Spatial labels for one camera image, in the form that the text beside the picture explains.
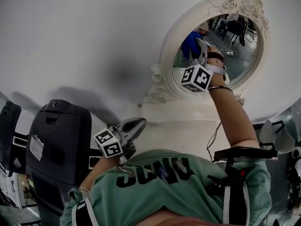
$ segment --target floor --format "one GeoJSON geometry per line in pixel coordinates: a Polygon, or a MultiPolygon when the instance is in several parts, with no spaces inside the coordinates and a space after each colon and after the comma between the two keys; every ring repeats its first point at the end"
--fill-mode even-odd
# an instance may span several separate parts
{"type": "Polygon", "coordinates": [[[0,214],[10,226],[16,226],[18,223],[34,222],[40,219],[38,217],[38,207],[17,209],[12,206],[0,206],[0,214]]]}

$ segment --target cable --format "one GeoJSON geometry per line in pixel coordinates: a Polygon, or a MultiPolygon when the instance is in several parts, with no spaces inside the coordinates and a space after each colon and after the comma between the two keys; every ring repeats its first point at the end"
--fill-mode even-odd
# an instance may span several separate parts
{"type": "Polygon", "coordinates": [[[227,52],[232,52],[237,58],[243,60],[243,61],[248,61],[250,62],[251,60],[246,60],[243,59],[241,57],[239,57],[239,55],[236,55],[232,50],[228,49],[227,47],[223,46],[222,44],[214,41],[213,39],[209,38],[208,36],[204,37],[203,40],[207,41],[208,43],[213,44],[217,49],[219,49],[223,54],[227,54],[227,52]]]}
{"type": "Polygon", "coordinates": [[[297,109],[297,111],[298,111],[298,114],[300,114],[300,110],[298,109],[298,107],[297,107],[295,104],[293,104],[293,106],[296,107],[296,109],[297,109]]]}
{"type": "Polygon", "coordinates": [[[220,124],[218,125],[218,127],[216,128],[216,130],[215,130],[215,133],[212,135],[212,137],[209,139],[209,141],[208,141],[208,143],[207,143],[207,148],[206,148],[206,150],[208,151],[208,153],[209,153],[209,156],[210,156],[210,160],[211,161],[213,161],[212,160],[212,156],[211,156],[211,153],[210,153],[210,150],[209,150],[209,148],[212,146],[212,144],[214,143],[214,141],[215,141],[215,139],[216,139],[216,135],[217,135],[217,131],[218,131],[218,129],[219,129],[219,127],[221,126],[221,122],[220,122],[220,124]]]}
{"type": "Polygon", "coordinates": [[[211,90],[211,89],[227,89],[227,90],[230,90],[232,92],[232,94],[233,94],[233,91],[229,87],[223,86],[223,85],[221,85],[221,86],[213,86],[213,87],[208,87],[207,88],[207,90],[211,90]]]}
{"type": "Polygon", "coordinates": [[[283,201],[283,199],[285,198],[285,196],[289,197],[288,194],[289,194],[289,191],[290,191],[290,190],[291,190],[291,188],[288,190],[288,192],[283,196],[283,198],[282,198],[279,202],[276,202],[276,203],[274,203],[274,204],[272,205],[271,209],[272,209],[275,205],[280,204],[280,203],[283,201]]]}

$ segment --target green t-shirt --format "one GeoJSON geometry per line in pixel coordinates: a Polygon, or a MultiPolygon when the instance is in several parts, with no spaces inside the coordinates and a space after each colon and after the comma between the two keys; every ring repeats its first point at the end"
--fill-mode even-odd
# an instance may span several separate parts
{"type": "MultiPolygon", "coordinates": [[[[258,225],[271,208],[270,176],[265,163],[237,162],[246,171],[250,199],[250,225],[258,225]]],[[[182,216],[196,217],[210,223],[222,223],[223,195],[210,196],[205,187],[208,175],[226,177],[218,165],[203,158],[167,150],[153,150],[137,155],[124,165],[99,175],[89,199],[100,226],[134,226],[166,207],[182,216]]],[[[82,194],[72,189],[61,225],[71,226],[72,208],[82,194]]]]}

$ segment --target wire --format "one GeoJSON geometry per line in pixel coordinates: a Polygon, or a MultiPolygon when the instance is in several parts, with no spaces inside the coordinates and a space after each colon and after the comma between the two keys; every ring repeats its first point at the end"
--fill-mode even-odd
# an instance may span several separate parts
{"type": "Polygon", "coordinates": [[[209,139],[209,141],[208,141],[208,143],[207,143],[207,148],[206,148],[206,150],[208,151],[208,153],[209,153],[209,156],[210,156],[210,160],[211,161],[213,161],[212,160],[212,155],[211,155],[211,153],[210,153],[210,150],[209,150],[209,148],[212,146],[212,144],[214,143],[214,141],[215,141],[215,139],[216,139],[216,135],[217,135],[217,131],[218,131],[218,129],[219,129],[219,127],[221,126],[221,122],[220,122],[220,124],[218,125],[218,127],[216,128],[216,130],[215,130],[215,133],[212,135],[212,137],[209,139]]]}
{"type": "Polygon", "coordinates": [[[223,54],[227,54],[227,52],[232,52],[237,58],[243,60],[243,61],[248,61],[250,62],[251,60],[246,60],[243,59],[241,57],[239,57],[239,55],[236,55],[232,50],[228,49],[227,47],[223,46],[222,44],[214,41],[213,39],[209,38],[208,36],[204,37],[203,40],[207,41],[208,43],[213,44],[217,49],[219,49],[223,54]]]}
{"type": "Polygon", "coordinates": [[[285,196],[287,196],[287,197],[289,197],[288,196],[288,194],[289,194],[289,191],[291,190],[291,188],[288,190],[288,192],[283,196],[283,198],[279,201],[279,202],[276,202],[276,203],[274,203],[273,205],[272,205],[272,207],[274,207],[275,205],[277,205],[277,204],[280,204],[282,201],[283,201],[283,199],[285,198],[285,196]]]}
{"type": "Polygon", "coordinates": [[[295,104],[293,104],[293,106],[296,107],[296,109],[297,109],[297,111],[298,111],[298,114],[299,114],[299,113],[300,113],[300,110],[298,109],[298,107],[297,107],[295,104]]]}

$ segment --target wrist strap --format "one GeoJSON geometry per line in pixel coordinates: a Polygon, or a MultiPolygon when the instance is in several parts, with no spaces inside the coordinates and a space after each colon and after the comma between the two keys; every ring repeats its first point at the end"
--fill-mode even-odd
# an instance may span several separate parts
{"type": "Polygon", "coordinates": [[[211,89],[227,89],[227,90],[230,90],[230,91],[232,92],[232,94],[233,94],[233,91],[232,91],[229,87],[224,86],[224,85],[208,87],[207,89],[208,89],[208,90],[211,90],[211,89]]]}
{"type": "Polygon", "coordinates": [[[215,65],[210,65],[206,64],[206,69],[211,70],[214,73],[219,73],[224,76],[224,81],[226,81],[226,67],[224,66],[223,68],[215,66],[215,65]]]}
{"type": "Polygon", "coordinates": [[[217,58],[224,63],[224,56],[216,52],[208,52],[207,59],[208,58],[217,58]]]}

